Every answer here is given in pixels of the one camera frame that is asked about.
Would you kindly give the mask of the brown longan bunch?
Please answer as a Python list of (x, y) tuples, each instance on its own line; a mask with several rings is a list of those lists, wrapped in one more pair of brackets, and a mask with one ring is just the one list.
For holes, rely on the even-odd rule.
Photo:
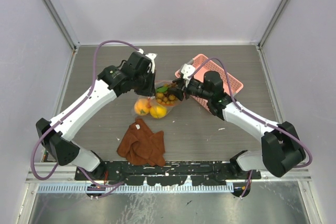
[(177, 96), (173, 93), (176, 84), (163, 83), (155, 88), (156, 102), (163, 106), (175, 106), (178, 103)]

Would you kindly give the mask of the clear zip top bag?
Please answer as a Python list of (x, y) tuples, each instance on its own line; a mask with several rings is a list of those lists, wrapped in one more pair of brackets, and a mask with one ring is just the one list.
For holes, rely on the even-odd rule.
[[(154, 87), (156, 88), (159, 84), (168, 83), (168, 82), (169, 82), (169, 83), (172, 83), (172, 81), (156, 81), (155, 84), (154, 84)], [(155, 104), (160, 105), (160, 104), (158, 104), (158, 103), (156, 102), (155, 94), (154, 94), (154, 96), (152, 96), (152, 97), (144, 97), (144, 96), (139, 95), (138, 98), (137, 98), (137, 100), (138, 100), (139, 98), (148, 98), (148, 99), (150, 100), (150, 105), (151, 105), (151, 106), (152, 106), (152, 105), (155, 105)], [(170, 112), (174, 107), (178, 106), (181, 102), (182, 102), (182, 101), (178, 101), (177, 105), (175, 105), (175, 106), (164, 106), (164, 107), (166, 107), (166, 109), (167, 109), (167, 115), (169, 114), (169, 112)]]

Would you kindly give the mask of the yellow apple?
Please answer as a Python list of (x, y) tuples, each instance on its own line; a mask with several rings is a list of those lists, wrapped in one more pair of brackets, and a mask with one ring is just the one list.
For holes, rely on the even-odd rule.
[(155, 119), (161, 119), (167, 115), (167, 109), (161, 105), (152, 105), (149, 110), (150, 115)]

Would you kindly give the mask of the orange peach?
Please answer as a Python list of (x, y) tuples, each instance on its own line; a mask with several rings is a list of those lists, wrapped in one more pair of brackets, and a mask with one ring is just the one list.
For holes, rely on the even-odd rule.
[(139, 98), (134, 104), (134, 111), (137, 115), (144, 116), (150, 111), (150, 100), (148, 98)]

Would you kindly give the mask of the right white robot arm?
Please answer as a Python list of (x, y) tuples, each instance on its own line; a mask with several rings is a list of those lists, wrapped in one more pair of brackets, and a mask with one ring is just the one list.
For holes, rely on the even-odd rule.
[(282, 177), (301, 167), (306, 159), (307, 153), (291, 123), (270, 121), (243, 107), (224, 91), (218, 72), (206, 72), (203, 81), (183, 76), (173, 83), (180, 100), (190, 96), (205, 99), (212, 115), (236, 125), (260, 142), (260, 151), (244, 150), (229, 160), (233, 177), (241, 179), (250, 170), (267, 170), (275, 177)]

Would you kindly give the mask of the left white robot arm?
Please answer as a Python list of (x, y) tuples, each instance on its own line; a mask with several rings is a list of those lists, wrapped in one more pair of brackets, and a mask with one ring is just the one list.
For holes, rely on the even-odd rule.
[(42, 146), (58, 165), (73, 164), (84, 169), (93, 180), (104, 177), (106, 165), (103, 160), (73, 139), (88, 120), (120, 95), (133, 90), (138, 95), (153, 96), (156, 57), (153, 53), (133, 52), (121, 66), (104, 68), (87, 93), (59, 115), (50, 120), (41, 118), (36, 123)]

